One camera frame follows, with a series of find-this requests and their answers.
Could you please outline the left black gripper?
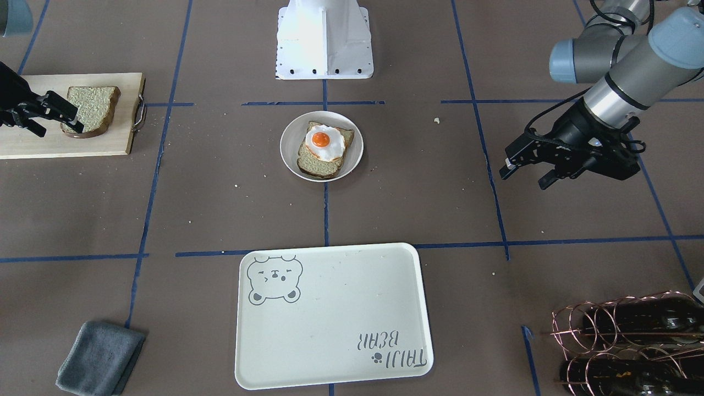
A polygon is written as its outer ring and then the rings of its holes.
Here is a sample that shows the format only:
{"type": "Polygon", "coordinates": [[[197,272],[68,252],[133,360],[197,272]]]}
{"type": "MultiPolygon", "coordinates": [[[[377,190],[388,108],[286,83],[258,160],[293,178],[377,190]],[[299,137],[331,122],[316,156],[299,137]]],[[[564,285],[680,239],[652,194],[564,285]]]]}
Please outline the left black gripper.
{"type": "Polygon", "coordinates": [[[639,158],[644,142],[629,138],[640,124],[638,117],[626,116],[623,126],[609,127],[589,113],[585,103],[577,101],[555,120],[548,133],[539,135],[533,123],[557,108],[552,106],[533,117],[522,135],[506,146],[505,163],[499,170],[502,180],[518,168],[539,163],[553,165],[553,170],[538,181],[541,190],[585,172],[626,180],[641,170],[639,158]]]}

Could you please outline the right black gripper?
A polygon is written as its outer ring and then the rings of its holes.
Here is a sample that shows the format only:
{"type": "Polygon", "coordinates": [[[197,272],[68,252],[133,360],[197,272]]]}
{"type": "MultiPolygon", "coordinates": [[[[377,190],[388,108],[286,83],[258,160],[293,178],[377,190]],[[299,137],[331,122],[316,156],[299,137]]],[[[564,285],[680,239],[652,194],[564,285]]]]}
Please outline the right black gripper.
{"type": "Polygon", "coordinates": [[[2,125],[28,129],[37,137],[43,138],[46,128],[33,120],[36,117],[59,122],[68,128],[69,133],[84,132],[85,126],[78,121],[78,108],[56,92],[47,91],[45,95],[40,96],[33,92],[2,91],[2,125]]]}

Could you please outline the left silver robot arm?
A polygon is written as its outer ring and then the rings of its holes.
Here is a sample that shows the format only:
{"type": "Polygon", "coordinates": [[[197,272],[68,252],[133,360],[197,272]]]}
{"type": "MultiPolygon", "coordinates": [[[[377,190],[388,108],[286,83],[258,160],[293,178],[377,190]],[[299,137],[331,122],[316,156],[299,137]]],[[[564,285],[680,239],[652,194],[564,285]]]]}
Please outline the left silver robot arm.
{"type": "Polygon", "coordinates": [[[629,138],[640,115],[676,87],[702,79],[702,3],[677,8],[660,23],[653,1],[605,1],[593,10],[581,35],[556,43],[549,59],[553,80],[589,88],[563,101],[569,108],[549,132],[526,124],[505,148],[502,179],[539,163],[553,166],[538,181],[542,190],[585,172],[631,178],[646,148],[629,138]]]}

